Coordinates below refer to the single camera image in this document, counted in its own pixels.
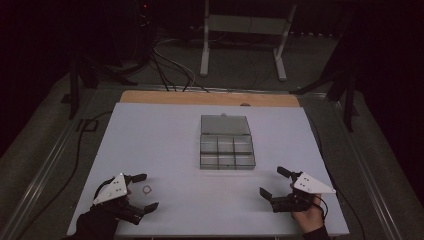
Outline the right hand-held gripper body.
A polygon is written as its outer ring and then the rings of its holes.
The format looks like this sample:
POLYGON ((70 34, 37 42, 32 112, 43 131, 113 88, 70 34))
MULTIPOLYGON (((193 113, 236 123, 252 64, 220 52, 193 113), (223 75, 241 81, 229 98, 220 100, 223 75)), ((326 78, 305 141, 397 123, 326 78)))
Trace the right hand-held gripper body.
POLYGON ((292 172, 292 192, 286 197, 273 197, 270 201, 274 212, 302 212, 312 205, 317 194, 335 194, 336 190, 304 172, 292 172))

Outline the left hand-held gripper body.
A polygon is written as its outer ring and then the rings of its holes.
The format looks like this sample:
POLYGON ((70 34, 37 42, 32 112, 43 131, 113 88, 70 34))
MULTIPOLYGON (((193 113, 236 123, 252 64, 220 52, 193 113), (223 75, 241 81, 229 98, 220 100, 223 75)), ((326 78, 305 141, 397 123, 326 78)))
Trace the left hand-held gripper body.
POLYGON ((128 185, 132 182, 131 175, 123 173, 104 181, 96 190, 92 207, 103 208, 115 218, 138 225, 144 216, 144 211, 129 203, 128 185))

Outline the clear plastic compartment box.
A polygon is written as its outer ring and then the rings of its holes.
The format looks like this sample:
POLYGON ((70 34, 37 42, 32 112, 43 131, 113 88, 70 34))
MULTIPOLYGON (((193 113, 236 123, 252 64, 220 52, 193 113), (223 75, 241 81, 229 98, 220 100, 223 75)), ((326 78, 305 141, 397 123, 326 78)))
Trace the clear plastic compartment box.
POLYGON ((253 138, 246 116, 202 115, 200 168, 203 170, 253 170, 253 138))

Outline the person's right hand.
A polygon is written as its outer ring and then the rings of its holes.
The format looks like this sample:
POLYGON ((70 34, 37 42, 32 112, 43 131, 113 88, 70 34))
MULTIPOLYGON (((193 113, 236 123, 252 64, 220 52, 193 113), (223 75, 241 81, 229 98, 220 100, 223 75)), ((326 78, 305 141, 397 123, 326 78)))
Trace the person's right hand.
POLYGON ((292 212, 292 218, 298 223, 304 234, 318 230, 324 226, 323 211, 321 209, 321 195, 314 196, 313 205, 302 212, 292 212))

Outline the person's left hand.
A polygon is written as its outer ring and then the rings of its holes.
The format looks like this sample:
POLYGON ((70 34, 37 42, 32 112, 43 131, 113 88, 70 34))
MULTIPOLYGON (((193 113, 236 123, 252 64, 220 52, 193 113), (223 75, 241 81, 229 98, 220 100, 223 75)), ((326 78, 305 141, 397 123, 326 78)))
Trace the person's left hand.
POLYGON ((113 214, 94 207, 78 217, 75 236, 78 240, 114 240, 118 223, 113 214))

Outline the black stand legs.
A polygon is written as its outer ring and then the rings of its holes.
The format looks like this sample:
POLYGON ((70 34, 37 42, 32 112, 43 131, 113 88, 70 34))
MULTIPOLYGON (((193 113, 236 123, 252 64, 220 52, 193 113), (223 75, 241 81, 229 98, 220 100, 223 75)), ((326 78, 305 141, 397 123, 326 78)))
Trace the black stand legs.
POLYGON ((304 95, 312 90, 332 83, 326 93, 328 101, 339 101, 344 96, 343 123, 352 132, 352 116, 354 112, 354 95, 356 79, 354 77, 355 62, 359 50, 355 49, 355 41, 343 34, 326 63, 321 76, 312 83, 300 89, 290 91, 290 94, 304 95))
POLYGON ((86 54, 80 53, 78 51, 71 51, 68 53, 68 56, 70 58, 70 93, 63 97, 63 102, 70 104, 70 119, 73 119, 76 116, 80 106, 79 80, 82 80, 83 84, 88 88, 96 88, 99 83, 99 81, 95 79, 92 69, 99 70, 101 73, 107 75, 122 85, 136 86, 135 82, 129 81, 117 73, 114 73, 105 65, 100 64, 98 61, 86 54))

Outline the white metal stand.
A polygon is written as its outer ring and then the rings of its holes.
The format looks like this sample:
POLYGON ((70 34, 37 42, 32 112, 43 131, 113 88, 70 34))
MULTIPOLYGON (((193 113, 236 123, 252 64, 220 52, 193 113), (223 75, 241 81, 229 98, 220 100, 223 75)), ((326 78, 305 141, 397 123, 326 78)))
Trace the white metal stand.
POLYGON ((290 9, 285 18, 218 15, 210 13, 210 0, 205 0, 200 75, 208 75, 210 55, 209 35, 211 32, 269 34, 279 35, 281 37, 280 44, 273 49, 273 58, 278 79, 280 81, 286 81, 287 74, 283 62, 283 50, 289 36, 296 9, 296 4, 290 4, 290 9))

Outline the dark equipment with red light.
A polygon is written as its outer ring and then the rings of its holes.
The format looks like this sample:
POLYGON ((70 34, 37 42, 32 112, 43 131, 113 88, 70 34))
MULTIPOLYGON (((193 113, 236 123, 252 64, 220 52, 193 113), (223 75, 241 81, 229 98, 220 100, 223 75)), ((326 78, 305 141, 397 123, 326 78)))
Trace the dark equipment with red light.
POLYGON ((134 0, 136 46, 134 60, 145 65, 153 51, 156 25, 154 23, 153 0, 134 0))

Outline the metal floor rail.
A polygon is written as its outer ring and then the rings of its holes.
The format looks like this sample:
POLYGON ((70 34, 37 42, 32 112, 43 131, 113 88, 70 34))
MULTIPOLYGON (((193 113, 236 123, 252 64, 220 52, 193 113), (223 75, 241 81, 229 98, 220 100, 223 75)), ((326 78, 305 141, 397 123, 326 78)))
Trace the metal floor rail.
POLYGON ((85 90, 75 114, 51 93, 0 158, 0 240, 14 240, 35 206, 94 92, 85 90))
POLYGON ((378 216, 379 222, 385 232, 388 240, 403 240, 400 231, 393 220, 388 205, 381 194, 381 191, 373 178, 366 159, 361 152, 359 145, 353 138, 352 133, 347 129, 343 121, 343 108, 339 102, 330 101, 329 105, 337 119, 338 125, 341 127, 348 146, 353 152, 353 161, 356 163, 359 174, 373 205, 374 211, 378 216))

